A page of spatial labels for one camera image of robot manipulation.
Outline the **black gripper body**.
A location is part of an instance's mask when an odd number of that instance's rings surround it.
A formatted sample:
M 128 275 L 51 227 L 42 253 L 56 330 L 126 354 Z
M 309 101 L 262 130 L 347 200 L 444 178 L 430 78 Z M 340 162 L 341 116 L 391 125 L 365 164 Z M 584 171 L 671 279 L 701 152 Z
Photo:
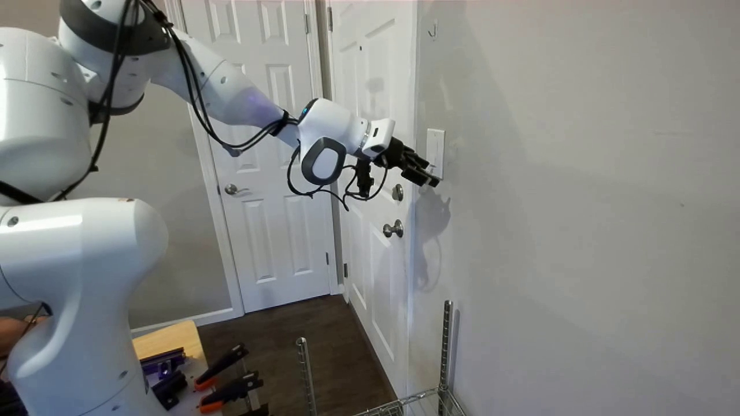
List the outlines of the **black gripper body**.
M 376 157 L 376 164 L 384 169 L 406 169 L 410 151 L 399 141 L 391 138 L 387 146 Z

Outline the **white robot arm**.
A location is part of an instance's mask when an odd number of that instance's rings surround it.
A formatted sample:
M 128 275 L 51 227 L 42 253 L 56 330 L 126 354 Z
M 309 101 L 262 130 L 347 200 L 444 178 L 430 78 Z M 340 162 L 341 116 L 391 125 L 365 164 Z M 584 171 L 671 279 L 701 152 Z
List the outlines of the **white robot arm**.
M 217 51 L 183 33 L 155 0 L 60 0 L 57 27 L 0 27 L 0 282 L 1 305 L 34 305 L 3 374 L 24 416 L 167 416 L 136 359 L 128 301 L 168 249 L 155 205 L 77 188 L 99 169 L 110 122 L 147 90 L 190 104 L 201 132 L 237 157 L 262 138 L 290 148 L 315 193 L 352 171 L 354 198 L 370 171 L 416 185 L 438 178 L 386 117 L 361 117 L 317 96 L 298 116 Z

